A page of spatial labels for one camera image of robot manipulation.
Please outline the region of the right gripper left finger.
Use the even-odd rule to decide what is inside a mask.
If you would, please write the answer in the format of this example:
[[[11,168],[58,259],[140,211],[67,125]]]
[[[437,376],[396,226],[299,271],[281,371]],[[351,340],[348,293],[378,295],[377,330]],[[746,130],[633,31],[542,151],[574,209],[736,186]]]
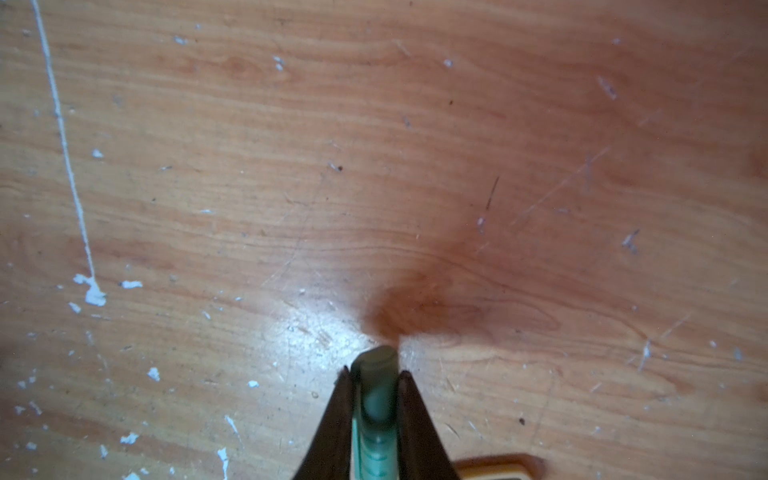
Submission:
[[[295,480],[350,479],[353,407],[354,383],[343,367]]]

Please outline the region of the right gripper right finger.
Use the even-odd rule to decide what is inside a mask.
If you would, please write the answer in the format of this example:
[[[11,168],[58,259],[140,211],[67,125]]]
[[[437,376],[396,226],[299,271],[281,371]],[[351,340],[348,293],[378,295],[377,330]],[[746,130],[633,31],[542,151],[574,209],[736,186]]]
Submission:
[[[409,371],[402,371],[398,377],[397,430],[400,479],[460,479]]]

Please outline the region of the dark green pen cap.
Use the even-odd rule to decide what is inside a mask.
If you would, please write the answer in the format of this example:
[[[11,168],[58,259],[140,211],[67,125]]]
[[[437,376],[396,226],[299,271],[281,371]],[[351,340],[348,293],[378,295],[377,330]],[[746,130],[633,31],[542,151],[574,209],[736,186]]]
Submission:
[[[351,367],[354,386],[352,461],[356,479],[396,479],[396,394],[399,357],[391,346],[357,356]]]

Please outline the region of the beige pen cap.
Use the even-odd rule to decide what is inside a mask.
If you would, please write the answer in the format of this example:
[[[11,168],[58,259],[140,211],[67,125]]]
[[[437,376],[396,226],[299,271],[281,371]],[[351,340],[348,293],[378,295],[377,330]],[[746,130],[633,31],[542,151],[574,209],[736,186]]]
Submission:
[[[547,472],[543,459],[524,453],[465,458],[453,462],[461,479],[537,480]]]

